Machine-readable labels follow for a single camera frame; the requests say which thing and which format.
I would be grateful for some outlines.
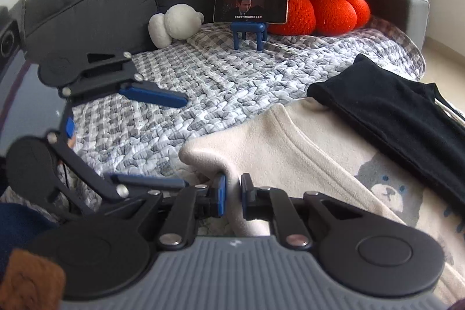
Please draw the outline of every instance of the camera lens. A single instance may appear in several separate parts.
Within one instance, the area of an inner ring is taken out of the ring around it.
[[[4,58],[7,58],[10,55],[13,50],[14,42],[15,36],[13,35],[13,31],[6,31],[0,42],[0,52]]]

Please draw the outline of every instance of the floor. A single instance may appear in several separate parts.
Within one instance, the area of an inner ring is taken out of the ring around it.
[[[465,111],[465,63],[443,57],[438,52],[423,48],[426,73],[422,82],[434,82],[441,95],[455,107]]]

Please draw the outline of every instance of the sofa armrest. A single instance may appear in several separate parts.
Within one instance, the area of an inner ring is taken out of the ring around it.
[[[421,50],[430,12],[427,0],[366,0],[371,13],[400,28]]]

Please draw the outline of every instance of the blue phone stand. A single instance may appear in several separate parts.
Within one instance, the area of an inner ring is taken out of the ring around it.
[[[267,25],[265,23],[231,23],[231,31],[234,40],[234,49],[239,49],[239,32],[242,39],[246,40],[246,32],[257,34],[257,50],[263,50],[263,41],[268,41]]]

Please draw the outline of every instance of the brown fabric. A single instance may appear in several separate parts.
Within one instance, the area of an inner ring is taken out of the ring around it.
[[[0,307],[3,310],[57,310],[65,281],[65,272],[59,265],[15,249],[0,286]]]
[[[449,310],[465,310],[465,299],[463,299],[462,301],[458,301]]]

